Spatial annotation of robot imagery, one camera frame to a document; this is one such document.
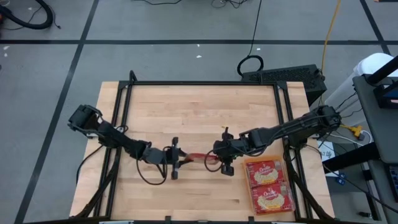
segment food package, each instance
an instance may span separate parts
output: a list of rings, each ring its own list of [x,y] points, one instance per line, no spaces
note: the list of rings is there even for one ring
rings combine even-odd
[[[294,210],[289,185],[286,182],[253,188],[251,194],[256,215]]]
[[[246,167],[251,188],[284,181],[284,173],[279,160],[248,162]]]

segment black keyboard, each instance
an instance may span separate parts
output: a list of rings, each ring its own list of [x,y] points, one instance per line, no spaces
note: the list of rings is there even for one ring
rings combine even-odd
[[[386,165],[387,178],[390,181],[392,194],[398,202],[398,166]]]

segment black floor stripe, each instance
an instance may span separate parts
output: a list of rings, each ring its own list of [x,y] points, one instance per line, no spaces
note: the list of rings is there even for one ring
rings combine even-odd
[[[96,11],[96,8],[98,5],[98,1],[99,0],[94,0],[94,2],[93,2],[93,5],[91,7],[91,10],[90,10],[89,16],[87,18],[86,25],[85,25],[85,28],[83,29],[83,33],[81,35],[80,40],[85,40],[87,38],[88,30],[90,29],[90,25],[93,21],[94,14],[95,14],[95,11]],[[47,153],[49,151],[49,147],[50,147],[51,140],[52,140],[52,137],[55,132],[55,128],[57,127],[58,120],[61,115],[61,110],[63,108],[63,104],[65,103],[65,99],[67,97],[68,90],[69,90],[70,84],[72,82],[73,75],[75,74],[75,70],[76,70],[80,55],[81,55],[81,51],[83,50],[83,46],[84,46],[83,42],[80,42],[80,44],[78,45],[78,47],[76,49],[75,55],[73,56],[73,60],[70,65],[68,75],[65,79],[65,83],[63,84],[61,95],[58,99],[57,106],[55,107],[55,111],[52,116],[49,129],[47,130],[47,134],[45,135],[45,139],[44,139],[42,148],[40,150],[39,157],[36,161],[36,165],[34,167],[32,176],[30,177],[30,181],[26,188],[24,198],[22,199],[22,202],[19,207],[17,217],[16,217],[14,223],[20,224],[20,223],[24,222],[27,209],[29,207],[30,201],[32,200],[33,193],[34,193],[36,185],[37,185],[37,181],[39,180],[40,173],[42,171],[45,158],[47,157]]]
[[[263,45],[323,45],[324,40],[255,40]],[[168,45],[168,44],[251,44],[251,40],[0,40],[0,44],[91,44],[91,45]],[[329,40],[328,45],[398,45],[398,40]]]
[[[363,10],[365,11],[366,17],[368,17],[368,20],[372,26],[373,32],[377,37],[377,40],[381,42],[381,49],[383,49],[383,52],[385,54],[391,54],[390,50],[388,49],[387,45],[384,42],[383,36],[381,35],[381,32],[376,24],[376,21],[374,20],[373,16],[372,16],[372,12],[369,9],[368,4],[366,4],[365,0],[360,0]]]

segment floor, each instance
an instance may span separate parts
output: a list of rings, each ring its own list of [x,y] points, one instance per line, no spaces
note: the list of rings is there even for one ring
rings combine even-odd
[[[103,81],[239,80],[236,66],[247,55],[258,0],[239,9],[183,0],[151,6],[132,0],[47,0],[62,29],[0,29],[0,222],[67,218],[75,172],[86,140],[70,131],[79,104],[95,105]],[[335,0],[263,0],[253,53],[264,68],[305,64],[321,67],[323,41]],[[28,20],[34,1],[13,1]],[[324,75],[327,98],[363,58],[398,54],[398,3],[343,0],[330,37]],[[39,11],[33,23],[45,19]],[[17,27],[6,21],[3,27]],[[253,71],[256,63],[243,69]],[[332,197],[337,217],[344,199]]]

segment wooden table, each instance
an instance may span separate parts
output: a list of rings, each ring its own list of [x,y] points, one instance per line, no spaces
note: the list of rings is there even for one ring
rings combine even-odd
[[[104,82],[96,107],[111,121],[118,82]],[[302,83],[288,83],[294,117],[309,111]],[[121,120],[123,103],[118,120]],[[179,137],[185,152],[208,152],[215,140],[221,139],[226,126],[238,136],[258,127],[278,125],[273,87],[271,86],[133,86],[127,117],[126,135],[152,141],[154,147],[169,146]],[[309,145],[317,146],[314,140]],[[99,146],[88,140],[85,156]],[[76,187],[70,214],[77,214],[98,188],[105,150],[85,162]],[[264,155],[282,155],[282,141],[269,146]],[[179,171],[178,180],[165,184],[146,184],[137,173],[136,161],[122,152],[113,203],[112,220],[212,220],[247,221],[253,216],[249,193],[241,166],[243,157],[233,162],[235,175],[208,172],[203,164],[187,164]],[[334,217],[322,162],[313,149],[302,149],[302,161],[309,191],[324,210]],[[151,182],[161,176],[155,166],[140,162],[140,170]],[[305,210],[297,189],[302,217]],[[101,214],[108,194],[103,197]],[[255,221],[294,221],[294,213],[277,213],[255,217]]]

